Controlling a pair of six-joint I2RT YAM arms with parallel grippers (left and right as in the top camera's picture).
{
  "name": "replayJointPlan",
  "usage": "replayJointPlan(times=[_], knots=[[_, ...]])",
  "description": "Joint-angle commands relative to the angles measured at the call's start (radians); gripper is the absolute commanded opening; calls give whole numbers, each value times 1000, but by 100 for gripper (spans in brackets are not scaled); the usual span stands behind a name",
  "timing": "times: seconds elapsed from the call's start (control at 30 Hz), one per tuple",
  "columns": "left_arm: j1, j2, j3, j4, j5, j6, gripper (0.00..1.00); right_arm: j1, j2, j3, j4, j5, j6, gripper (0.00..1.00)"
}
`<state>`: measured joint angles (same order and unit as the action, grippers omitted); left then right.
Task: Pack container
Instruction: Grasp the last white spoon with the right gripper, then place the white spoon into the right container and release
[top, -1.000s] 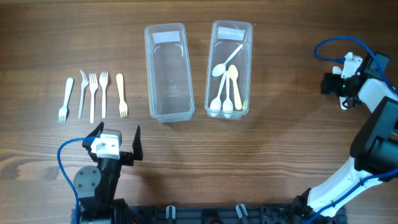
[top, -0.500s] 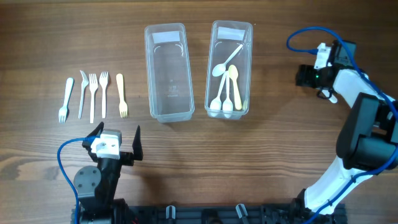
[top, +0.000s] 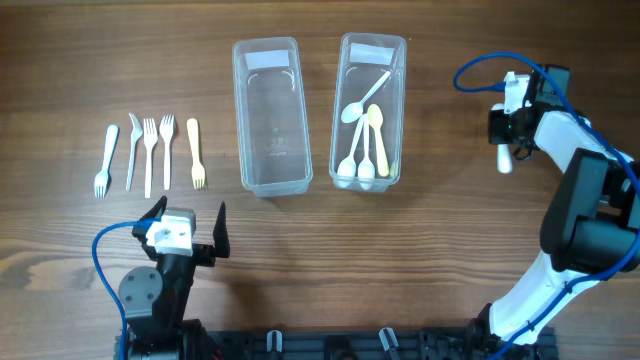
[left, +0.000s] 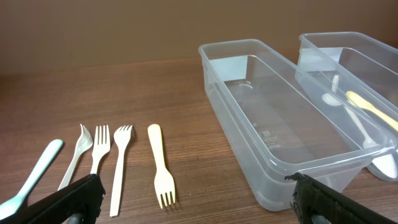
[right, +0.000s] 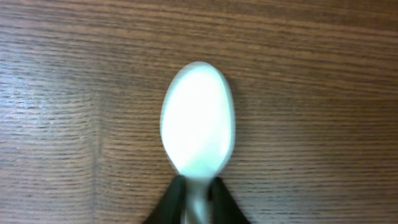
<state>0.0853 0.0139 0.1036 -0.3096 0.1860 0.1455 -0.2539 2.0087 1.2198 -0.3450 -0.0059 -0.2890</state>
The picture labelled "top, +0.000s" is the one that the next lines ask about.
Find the white slim plastic spoon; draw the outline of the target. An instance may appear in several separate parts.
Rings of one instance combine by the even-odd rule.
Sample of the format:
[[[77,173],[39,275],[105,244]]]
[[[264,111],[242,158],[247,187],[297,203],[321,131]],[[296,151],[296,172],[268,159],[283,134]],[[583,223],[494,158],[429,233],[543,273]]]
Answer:
[[[363,114],[360,117],[363,135],[363,159],[358,165],[358,179],[363,189],[370,189],[375,178],[375,167],[370,159],[370,135],[368,115]]]

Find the white short plastic spoon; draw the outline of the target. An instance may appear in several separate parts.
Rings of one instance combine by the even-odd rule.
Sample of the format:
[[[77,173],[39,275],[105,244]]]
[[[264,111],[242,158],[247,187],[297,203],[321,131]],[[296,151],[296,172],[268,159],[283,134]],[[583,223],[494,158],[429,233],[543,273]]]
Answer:
[[[489,113],[489,143],[497,146],[497,169],[502,174],[513,170],[512,156],[509,150],[511,135],[509,113],[501,103],[494,104]]]

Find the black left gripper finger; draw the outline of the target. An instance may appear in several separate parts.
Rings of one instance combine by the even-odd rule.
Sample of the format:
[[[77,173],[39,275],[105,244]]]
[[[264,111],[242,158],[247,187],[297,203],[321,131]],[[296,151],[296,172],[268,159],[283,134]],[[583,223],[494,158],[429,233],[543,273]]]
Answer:
[[[166,210],[168,199],[161,196],[160,199],[140,219],[140,222],[158,221]]]
[[[214,240],[215,257],[229,258],[230,242],[226,225],[226,204],[224,201],[221,202],[220,208],[218,210],[212,236]]]

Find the cream yellow plastic spoon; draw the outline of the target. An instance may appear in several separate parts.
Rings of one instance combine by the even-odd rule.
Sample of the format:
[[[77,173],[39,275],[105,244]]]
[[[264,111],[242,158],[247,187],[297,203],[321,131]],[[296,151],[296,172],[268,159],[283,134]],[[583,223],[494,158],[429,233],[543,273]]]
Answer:
[[[384,121],[383,114],[380,107],[376,104],[371,104],[368,107],[367,114],[369,126],[374,131],[377,171],[380,177],[387,177],[390,169],[381,132]]]

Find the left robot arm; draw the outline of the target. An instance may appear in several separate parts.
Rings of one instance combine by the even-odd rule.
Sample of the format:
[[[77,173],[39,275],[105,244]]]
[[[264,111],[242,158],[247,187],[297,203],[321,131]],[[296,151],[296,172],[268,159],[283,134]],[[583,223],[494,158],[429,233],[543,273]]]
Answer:
[[[116,338],[116,359],[223,357],[202,323],[184,313],[195,270],[230,256],[226,206],[219,207],[211,244],[194,242],[195,229],[195,212],[168,207],[165,196],[134,223],[132,235],[155,265],[137,267],[121,280],[125,324]]]

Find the white spoon bowl toward robot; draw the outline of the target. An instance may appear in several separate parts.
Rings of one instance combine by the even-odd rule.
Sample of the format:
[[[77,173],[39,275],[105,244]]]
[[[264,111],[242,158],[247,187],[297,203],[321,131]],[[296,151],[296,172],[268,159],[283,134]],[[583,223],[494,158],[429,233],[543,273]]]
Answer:
[[[361,115],[358,119],[354,135],[351,142],[351,147],[349,154],[340,162],[337,170],[337,174],[342,178],[353,178],[356,173],[356,163],[355,163],[355,150],[358,145],[363,123],[365,121],[365,115]]]

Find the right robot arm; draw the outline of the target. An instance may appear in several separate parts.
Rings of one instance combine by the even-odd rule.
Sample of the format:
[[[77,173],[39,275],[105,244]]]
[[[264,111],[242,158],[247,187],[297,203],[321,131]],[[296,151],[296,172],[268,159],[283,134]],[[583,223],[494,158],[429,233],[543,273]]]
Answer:
[[[624,257],[639,234],[639,198],[622,165],[638,162],[613,154],[596,139],[590,121],[571,113],[561,97],[570,72],[546,65],[541,73],[508,72],[492,106],[488,138],[497,146],[497,169],[546,153],[562,178],[540,227],[541,250],[502,298],[488,310],[491,335],[516,345],[534,343],[542,329],[575,296],[608,279],[616,263],[634,270],[639,258]]]

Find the cream yellow plastic fork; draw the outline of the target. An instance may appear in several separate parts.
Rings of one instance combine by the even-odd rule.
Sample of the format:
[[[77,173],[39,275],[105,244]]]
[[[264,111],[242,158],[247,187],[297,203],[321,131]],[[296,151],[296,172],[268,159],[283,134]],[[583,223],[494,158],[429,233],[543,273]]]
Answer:
[[[191,169],[193,186],[195,189],[201,190],[206,187],[206,171],[201,162],[199,123],[197,119],[190,118],[187,120],[187,133],[193,161]]]

